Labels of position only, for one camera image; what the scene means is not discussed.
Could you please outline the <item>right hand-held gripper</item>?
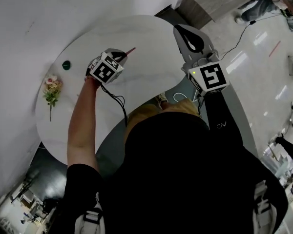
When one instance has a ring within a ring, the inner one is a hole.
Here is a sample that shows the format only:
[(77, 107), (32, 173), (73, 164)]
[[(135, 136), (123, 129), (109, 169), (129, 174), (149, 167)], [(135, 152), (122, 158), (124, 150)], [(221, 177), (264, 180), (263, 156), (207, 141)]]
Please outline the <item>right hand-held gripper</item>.
[(217, 52), (209, 37), (200, 30), (178, 24), (173, 34), (185, 61), (182, 70), (194, 85), (199, 97), (211, 95), (230, 84), (226, 70), (221, 66)]

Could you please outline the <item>person's black shirt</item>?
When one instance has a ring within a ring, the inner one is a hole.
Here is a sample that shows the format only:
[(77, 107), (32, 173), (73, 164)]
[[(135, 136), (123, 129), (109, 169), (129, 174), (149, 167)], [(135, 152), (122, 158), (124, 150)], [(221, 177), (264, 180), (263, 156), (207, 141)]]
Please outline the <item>person's black shirt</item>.
[(283, 187), (258, 158), (220, 143), (186, 113), (134, 126), (108, 181), (84, 164), (66, 177), (59, 234), (81, 234), (88, 211), (106, 234), (274, 234), (288, 210)]

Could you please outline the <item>person's tan trousers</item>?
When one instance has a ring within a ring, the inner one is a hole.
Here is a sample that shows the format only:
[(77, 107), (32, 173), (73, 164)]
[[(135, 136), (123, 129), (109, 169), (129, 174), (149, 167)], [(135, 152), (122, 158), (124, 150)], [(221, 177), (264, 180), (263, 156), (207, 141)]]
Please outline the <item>person's tan trousers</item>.
[(168, 104), (166, 109), (159, 109), (153, 104), (146, 104), (138, 107), (134, 110), (128, 118), (126, 131), (129, 133), (134, 126), (138, 123), (142, 122), (143, 120), (155, 116), (159, 113), (166, 113), (166, 112), (179, 112), (179, 113), (187, 113), (194, 116), (201, 117), (198, 111), (198, 108), (195, 104), (188, 98), (183, 99), (180, 102), (175, 104)]

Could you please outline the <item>red floor tape strip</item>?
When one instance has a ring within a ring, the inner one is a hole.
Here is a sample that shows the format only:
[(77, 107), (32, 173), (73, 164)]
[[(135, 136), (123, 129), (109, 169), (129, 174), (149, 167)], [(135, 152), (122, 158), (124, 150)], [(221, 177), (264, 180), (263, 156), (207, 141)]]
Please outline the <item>red floor tape strip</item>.
[(280, 43), (281, 43), (281, 41), (279, 40), (278, 43), (276, 44), (276, 46), (270, 52), (269, 57), (271, 57), (273, 55), (273, 53), (276, 51), (276, 49), (278, 48), (278, 46), (280, 45)]

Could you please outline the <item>person's left forearm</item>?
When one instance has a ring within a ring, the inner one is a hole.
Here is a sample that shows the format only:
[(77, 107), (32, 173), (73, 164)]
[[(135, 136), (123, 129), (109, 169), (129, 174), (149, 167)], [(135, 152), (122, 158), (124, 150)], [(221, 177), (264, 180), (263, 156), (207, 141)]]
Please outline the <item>person's left forearm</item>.
[(95, 154), (96, 93), (100, 84), (93, 77), (85, 79), (68, 129), (67, 164), (84, 164), (98, 170)]

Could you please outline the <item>pink artificial flower bouquet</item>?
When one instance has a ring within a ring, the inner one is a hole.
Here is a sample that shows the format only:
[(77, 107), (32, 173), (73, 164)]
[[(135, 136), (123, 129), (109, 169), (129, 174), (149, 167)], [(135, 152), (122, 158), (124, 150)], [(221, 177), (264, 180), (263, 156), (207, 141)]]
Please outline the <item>pink artificial flower bouquet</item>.
[(49, 74), (43, 83), (43, 98), (49, 106), (50, 121), (52, 121), (52, 109), (56, 106), (62, 91), (63, 82), (54, 74)]

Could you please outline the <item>person's left shoe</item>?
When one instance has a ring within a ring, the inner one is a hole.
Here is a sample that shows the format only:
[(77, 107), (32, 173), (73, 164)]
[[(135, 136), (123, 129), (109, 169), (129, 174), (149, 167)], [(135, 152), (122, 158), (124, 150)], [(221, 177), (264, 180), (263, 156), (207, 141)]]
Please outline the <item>person's left shoe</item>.
[(164, 92), (160, 93), (159, 95), (157, 95), (155, 97), (155, 100), (156, 100), (156, 102), (157, 102), (157, 104), (158, 104), (160, 109), (162, 109), (162, 104), (163, 103), (168, 103), (168, 99), (166, 98), (166, 95), (165, 95)]

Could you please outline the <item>person's right forearm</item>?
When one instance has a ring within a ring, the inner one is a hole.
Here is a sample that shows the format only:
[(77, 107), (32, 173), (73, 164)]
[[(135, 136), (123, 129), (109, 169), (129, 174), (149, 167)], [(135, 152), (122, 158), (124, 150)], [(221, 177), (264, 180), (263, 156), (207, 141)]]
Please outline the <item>person's right forearm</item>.
[(258, 152), (247, 116), (232, 85), (204, 96), (203, 119), (216, 140), (229, 146), (244, 146), (255, 157)]

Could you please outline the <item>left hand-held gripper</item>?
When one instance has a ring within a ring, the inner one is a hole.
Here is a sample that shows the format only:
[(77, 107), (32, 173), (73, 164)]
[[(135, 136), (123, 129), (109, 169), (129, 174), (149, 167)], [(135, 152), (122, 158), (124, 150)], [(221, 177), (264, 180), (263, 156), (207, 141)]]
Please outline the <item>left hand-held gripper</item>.
[(92, 76), (103, 85), (111, 83), (124, 71), (126, 58), (124, 51), (108, 48), (89, 63), (85, 76)]

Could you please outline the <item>background lab equipment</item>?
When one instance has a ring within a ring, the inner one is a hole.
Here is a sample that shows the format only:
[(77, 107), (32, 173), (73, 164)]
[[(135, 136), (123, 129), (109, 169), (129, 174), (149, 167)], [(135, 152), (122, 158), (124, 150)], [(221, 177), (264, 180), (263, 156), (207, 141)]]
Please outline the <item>background lab equipment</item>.
[(61, 176), (20, 184), (0, 204), (0, 228), (6, 234), (47, 234), (65, 182)]

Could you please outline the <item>light wooden shelf desk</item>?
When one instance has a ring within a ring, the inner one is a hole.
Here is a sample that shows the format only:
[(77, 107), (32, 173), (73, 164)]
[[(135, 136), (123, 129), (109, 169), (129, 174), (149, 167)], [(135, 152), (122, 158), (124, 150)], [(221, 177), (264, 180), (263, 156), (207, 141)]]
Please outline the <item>light wooden shelf desk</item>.
[(182, 0), (177, 12), (198, 29), (210, 21), (217, 22), (251, 0)]

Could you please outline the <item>white round table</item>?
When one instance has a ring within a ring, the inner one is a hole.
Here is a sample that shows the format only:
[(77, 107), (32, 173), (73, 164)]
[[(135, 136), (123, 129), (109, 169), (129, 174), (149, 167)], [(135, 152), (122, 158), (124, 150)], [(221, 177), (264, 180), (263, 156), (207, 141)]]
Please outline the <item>white round table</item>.
[[(89, 63), (108, 48), (131, 52), (124, 71), (96, 95), (96, 139), (99, 148), (107, 135), (137, 107), (178, 85), (184, 78), (184, 60), (179, 52), (173, 26), (160, 18), (138, 15), (96, 26), (72, 42), (54, 61), (48, 74), (62, 82), (62, 91), (52, 109), (40, 92), (36, 102), (36, 121), (40, 139), (47, 151), (61, 163), (67, 162), (68, 127), (84, 84)], [(66, 71), (62, 63), (71, 62)]]

